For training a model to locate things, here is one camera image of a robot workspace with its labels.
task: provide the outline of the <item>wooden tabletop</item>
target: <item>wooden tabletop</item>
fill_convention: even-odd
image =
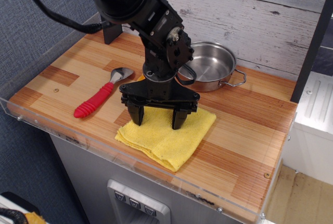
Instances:
[[[261,212],[296,111],[297,104],[290,102],[295,82],[238,67],[247,74],[244,85],[200,93],[199,106],[217,119],[193,156],[173,173],[114,139],[118,128],[131,120],[117,86],[92,115],[73,117],[74,109],[109,81],[112,69],[133,69],[135,74],[123,81],[128,83],[142,75],[143,63],[144,48],[137,36],[123,33],[105,45],[102,33],[86,35],[17,92],[8,108],[78,142],[88,142],[83,137],[89,137],[88,146],[95,150],[112,147],[128,154],[141,171],[150,166],[145,171],[149,176],[162,178],[203,204],[223,207],[244,222],[254,222],[253,213]],[[230,80],[240,81],[239,73]]]

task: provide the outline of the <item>button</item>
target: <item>button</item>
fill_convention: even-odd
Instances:
[[[119,200],[119,201],[122,201],[122,202],[125,202],[126,201],[126,197],[125,195],[121,194],[121,193],[118,193],[117,191],[114,192],[114,195],[116,196],[116,198]]]
[[[150,207],[145,206],[145,212],[151,216],[156,216],[156,211]]]
[[[137,202],[137,201],[135,201],[135,200],[133,200],[131,198],[130,198],[130,204],[131,204],[132,207],[135,207],[137,209],[141,208],[140,202]]]

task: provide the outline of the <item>pot handle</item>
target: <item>pot handle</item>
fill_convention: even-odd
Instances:
[[[229,85],[229,86],[232,86],[232,87],[244,84],[246,82],[246,73],[245,72],[241,72],[241,71],[239,71],[237,69],[235,69],[234,71],[239,72],[239,73],[241,73],[241,74],[244,75],[244,80],[242,82],[240,82],[238,84],[235,84],[235,85],[229,84],[228,82],[224,82],[224,81],[220,81],[220,83],[223,83],[223,84],[226,84],[226,85]]]

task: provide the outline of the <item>control panel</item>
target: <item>control panel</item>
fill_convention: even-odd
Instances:
[[[108,192],[118,224],[171,224],[170,209],[117,181],[108,181]]]

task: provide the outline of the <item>black frame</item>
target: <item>black frame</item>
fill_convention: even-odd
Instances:
[[[302,69],[296,82],[290,101],[298,103],[301,99],[306,82],[308,81],[315,58],[323,41],[326,29],[333,14],[333,0],[326,0],[314,31],[308,53],[306,54]]]

